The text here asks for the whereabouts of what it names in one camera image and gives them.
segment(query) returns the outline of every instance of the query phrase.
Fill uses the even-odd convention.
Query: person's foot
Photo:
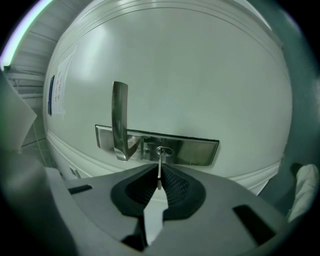
[[[300,168],[302,166],[304,166],[304,165],[301,164],[301,163],[298,163],[298,162],[294,162],[293,164],[291,164],[290,171],[291,171],[291,173],[293,174],[294,177],[297,176],[297,173],[298,173],[298,171],[300,170]]]

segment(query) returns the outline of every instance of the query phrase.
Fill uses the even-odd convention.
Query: floor
[[[295,197],[294,162],[320,167],[320,69],[308,42],[292,18],[278,4],[248,0],[283,43],[292,86],[292,122],[279,173],[260,196],[287,215]]]

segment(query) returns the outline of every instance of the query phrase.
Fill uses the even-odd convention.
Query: cable
[[[35,135],[36,143],[38,144],[38,148],[39,148],[39,150],[40,150],[40,154],[41,154],[42,160],[43,160],[45,166],[47,167],[47,166],[48,166],[48,165],[47,165],[47,162],[46,162],[46,160],[45,160],[45,158],[44,158],[44,155],[42,154],[42,150],[41,150],[41,147],[40,147],[40,143],[39,143],[39,141],[38,141],[38,136],[37,136],[37,132],[36,132],[35,122],[33,122],[33,130],[34,130],[34,135]]]

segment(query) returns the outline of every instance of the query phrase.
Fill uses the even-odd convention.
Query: door handle
[[[140,138],[133,138],[133,145],[128,147],[127,133],[127,105],[128,85],[123,82],[114,81],[112,89],[111,104],[112,136],[116,158],[121,161],[128,161],[136,152]]]

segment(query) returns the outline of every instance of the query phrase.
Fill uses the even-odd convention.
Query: fluorescent light
[[[6,43],[4,50],[0,56],[0,68],[2,71],[4,70],[4,66],[9,66],[11,64],[19,43],[32,22],[36,19],[39,13],[41,13],[42,10],[46,8],[46,6],[52,1],[53,0],[40,0],[21,20],[21,22],[9,38],[8,42]]]

